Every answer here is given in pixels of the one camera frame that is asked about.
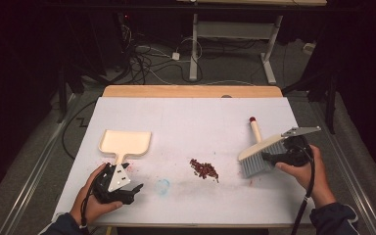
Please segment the human hand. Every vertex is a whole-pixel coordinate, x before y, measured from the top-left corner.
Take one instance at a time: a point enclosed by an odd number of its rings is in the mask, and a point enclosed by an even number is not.
[[[325,165],[323,163],[319,148],[310,145],[313,152],[313,159],[315,162],[315,179],[311,197],[317,208],[321,208],[331,203],[335,203],[336,199],[331,189],[329,188],[326,177]],[[310,182],[310,163],[300,167],[295,167],[285,163],[277,163],[276,167],[280,170],[295,176],[297,181],[305,188],[309,186]]]
[[[95,169],[87,179],[85,185],[80,189],[75,198],[74,205],[70,211],[71,216],[74,218],[75,222],[78,225],[81,225],[81,203],[85,199],[87,192],[93,182],[94,178],[104,169],[106,164],[101,164],[97,169]],[[88,202],[87,202],[87,209],[85,213],[85,217],[87,218],[87,224],[92,223],[96,220],[100,215],[112,212],[123,205],[122,202],[111,202],[108,204],[101,204],[97,201],[94,195],[90,195]]]

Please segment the dustpan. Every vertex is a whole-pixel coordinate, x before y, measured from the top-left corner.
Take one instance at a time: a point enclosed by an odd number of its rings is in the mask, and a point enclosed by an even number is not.
[[[142,156],[149,149],[151,132],[105,130],[99,144],[104,154],[116,156],[115,165],[121,165],[128,156]]]

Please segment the hand brush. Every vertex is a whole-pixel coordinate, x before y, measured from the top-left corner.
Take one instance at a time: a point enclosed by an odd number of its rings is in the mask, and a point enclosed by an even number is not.
[[[258,142],[252,147],[245,149],[239,155],[241,168],[246,178],[265,169],[272,169],[272,165],[263,159],[262,152],[270,153],[272,155],[286,152],[286,148],[281,141],[284,137],[278,134],[265,140],[261,140],[259,127],[254,117],[250,117],[250,125]]]

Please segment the person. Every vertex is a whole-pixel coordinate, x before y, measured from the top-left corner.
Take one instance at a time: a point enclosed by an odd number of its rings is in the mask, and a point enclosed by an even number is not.
[[[320,150],[315,146],[310,146],[313,152],[315,162],[315,178],[311,197],[315,204],[315,209],[310,213],[310,220],[316,228],[317,235],[334,235],[334,234],[358,234],[357,228],[357,215],[355,211],[347,205],[337,202],[334,194],[332,193],[328,180],[326,177],[325,165],[323,163]],[[53,222],[49,224],[40,234],[43,235],[58,235],[58,234],[86,234],[88,230],[85,228],[80,229],[81,213],[80,207],[86,193],[91,185],[91,182],[96,175],[105,167],[104,164],[100,165],[94,170],[86,184],[78,192],[70,213],[64,213],[56,216]],[[310,164],[295,167],[292,165],[278,163],[276,167],[280,170],[294,176],[298,182],[307,189],[310,182]],[[122,206],[121,202],[112,202],[109,204],[100,204],[94,196],[90,196],[86,217],[87,222],[91,224],[100,215],[112,212]]]

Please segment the black sleeve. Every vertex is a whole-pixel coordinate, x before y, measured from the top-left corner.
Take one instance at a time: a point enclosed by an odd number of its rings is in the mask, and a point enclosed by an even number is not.
[[[80,230],[74,218],[69,213],[58,215],[52,223],[45,227],[40,235],[82,235],[85,234]]]
[[[316,228],[317,235],[358,234],[356,231],[358,216],[350,206],[340,203],[313,209],[310,220]]]

